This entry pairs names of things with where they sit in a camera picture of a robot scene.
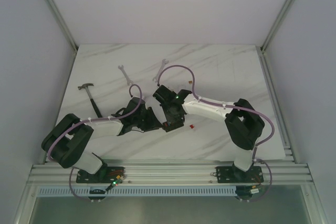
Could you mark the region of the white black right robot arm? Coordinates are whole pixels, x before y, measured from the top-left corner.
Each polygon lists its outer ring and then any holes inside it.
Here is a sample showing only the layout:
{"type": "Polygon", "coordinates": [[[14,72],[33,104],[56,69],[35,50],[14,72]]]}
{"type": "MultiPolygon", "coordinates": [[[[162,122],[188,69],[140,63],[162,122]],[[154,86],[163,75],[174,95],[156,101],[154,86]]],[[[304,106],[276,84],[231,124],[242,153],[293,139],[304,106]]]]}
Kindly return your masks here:
{"type": "Polygon", "coordinates": [[[254,108],[247,100],[240,99],[236,104],[232,104],[239,105],[242,109],[232,109],[224,104],[216,106],[216,101],[197,101],[189,90],[182,89],[179,93],[175,93],[164,85],[157,88],[153,97],[159,102],[165,115],[166,121],[162,125],[166,132],[183,127],[187,114],[224,123],[237,147],[232,175],[237,182],[248,181],[253,166],[253,150],[265,123],[259,115],[251,113],[254,108]]]}

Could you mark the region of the black fuse box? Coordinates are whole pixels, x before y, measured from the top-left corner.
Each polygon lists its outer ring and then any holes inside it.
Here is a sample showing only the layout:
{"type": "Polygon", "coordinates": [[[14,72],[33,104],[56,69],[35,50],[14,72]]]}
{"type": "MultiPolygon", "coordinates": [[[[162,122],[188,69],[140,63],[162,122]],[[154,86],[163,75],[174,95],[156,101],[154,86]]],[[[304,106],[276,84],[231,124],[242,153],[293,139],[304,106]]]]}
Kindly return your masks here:
{"type": "Polygon", "coordinates": [[[173,122],[168,122],[167,121],[168,126],[165,126],[164,123],[162,124],[162,129],[165,132],[170,132],[170,131],[176,130],[176,129],[184,126],[184,121],[173,121],[173,122]]]}

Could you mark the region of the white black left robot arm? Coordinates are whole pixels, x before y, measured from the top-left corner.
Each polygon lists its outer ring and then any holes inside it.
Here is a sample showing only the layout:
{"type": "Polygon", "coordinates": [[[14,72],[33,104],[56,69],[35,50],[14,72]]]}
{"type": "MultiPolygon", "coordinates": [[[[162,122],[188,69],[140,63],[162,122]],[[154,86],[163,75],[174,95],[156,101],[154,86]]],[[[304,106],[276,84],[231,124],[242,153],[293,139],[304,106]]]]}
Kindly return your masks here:
{"type": "Polygon", "coordinates": [[[107,165],[98,155],[85,151],[87,144],[96,138],[125,135],[135,127],[142,132],[162,128],[153,109],[137,97],[106,118],[81,120],[67,114],[44,138],[41,148],[62,168],[84,170],[95,183],[102,183],[107,178],[107,165]]]}

